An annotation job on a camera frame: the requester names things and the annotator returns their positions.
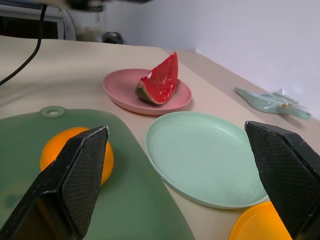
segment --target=table surface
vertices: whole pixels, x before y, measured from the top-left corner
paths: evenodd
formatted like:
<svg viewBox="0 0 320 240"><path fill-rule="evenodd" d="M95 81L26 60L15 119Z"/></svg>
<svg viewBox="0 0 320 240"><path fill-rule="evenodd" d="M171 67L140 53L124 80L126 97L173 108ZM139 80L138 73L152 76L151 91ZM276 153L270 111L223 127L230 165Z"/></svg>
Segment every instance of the table surface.
<svg viewBox="0 0 320 240"><path fill-rule="evenodd" d="M35 47L35 39L0 36L0 80L16 70ZM152 69L171 52L154 47L45 39L34 60L0 87L0 119L53 105L107 111L122 119L145 149L145 133L156 117L116 106L106 95L102 82L107 74L117 70ZM320 152L317 144L319 121L259 112L233 88L264 92L262 89L198 53L177 53L179 78L192 91L191 111L212 114L242 128L248 120L277 125L300 134L317 153ZM167 188L196 240L227 240L234 223L245 210L202 206Z"/></svg>

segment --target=red watermelon flesh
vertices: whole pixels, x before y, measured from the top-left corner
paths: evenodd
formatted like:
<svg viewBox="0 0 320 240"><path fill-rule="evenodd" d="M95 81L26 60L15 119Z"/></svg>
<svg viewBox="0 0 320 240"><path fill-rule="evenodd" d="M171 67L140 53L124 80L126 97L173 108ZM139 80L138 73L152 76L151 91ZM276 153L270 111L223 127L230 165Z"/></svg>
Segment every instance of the red watermelon flesh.
<svg viewBox="0 0 320 240"><path fill-rule="evenodd" d="M135 93L154 104L165 104L178 85L178 56L174 52L163 63L144 76L136 86Z"/></svg>

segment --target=black cable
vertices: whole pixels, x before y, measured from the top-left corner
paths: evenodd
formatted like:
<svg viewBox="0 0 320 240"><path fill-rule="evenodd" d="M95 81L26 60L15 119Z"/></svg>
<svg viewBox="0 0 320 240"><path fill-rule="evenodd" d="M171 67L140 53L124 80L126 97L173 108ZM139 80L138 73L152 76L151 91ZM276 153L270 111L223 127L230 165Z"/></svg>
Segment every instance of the black cable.
<svg viewBox="0 0 320 240"><path fill-rule="evenodd" d="M8 82L10 79L12 79L15 75L17 75L22 69L25 68L25 66L28 65L28 63L31 62L31 60L37 55L39 49L40 49L40 45L41 45L41 40L42 40L42 35L43 35L43 31L44 31L44 22L45 22L45 14L46 14L46 10L47 10L47 5L43 5L42 6L42 10L41 10L41 16L40 16L40 27L39 27L39 33L38 33L38 42L36 44L36 47L33 51L33 53L30 55L30 57L24 62L22 63L22 65L20 67L18 67L13 73L11 73L9 76L7 76L5 79L0 81L0 86L5 84L6 82Z"/></svg>

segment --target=pink plate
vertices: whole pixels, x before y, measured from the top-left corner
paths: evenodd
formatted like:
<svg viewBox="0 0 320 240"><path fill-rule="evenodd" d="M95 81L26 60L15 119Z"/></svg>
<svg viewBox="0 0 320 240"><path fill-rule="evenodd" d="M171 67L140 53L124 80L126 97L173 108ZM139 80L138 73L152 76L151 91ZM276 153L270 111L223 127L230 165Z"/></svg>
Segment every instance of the pink plate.
<svg viewBox="0 0 320 240"><path fill-rule="evenodd" d="M139 114L163 115L184 110L192 96L188 86L180 80L170 100L163 105L141 100L136 95L135 90L139 80L149 72L147 69L115 71L105 77L103 87L115 104Z"/></svg>

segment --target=mint green plate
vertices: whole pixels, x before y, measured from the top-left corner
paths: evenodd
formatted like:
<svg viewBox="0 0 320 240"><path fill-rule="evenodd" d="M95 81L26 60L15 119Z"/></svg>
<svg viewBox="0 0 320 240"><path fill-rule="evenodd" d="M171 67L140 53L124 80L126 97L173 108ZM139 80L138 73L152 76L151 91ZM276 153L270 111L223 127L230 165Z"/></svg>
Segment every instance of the mint green plate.
<svg viewBox="0 0 320 240"><path fill-rule="evenodd" d="M197 112L161 116L145 149L163 180L197 203L236 209L267 198L246 132L228 121Z"/></svg>

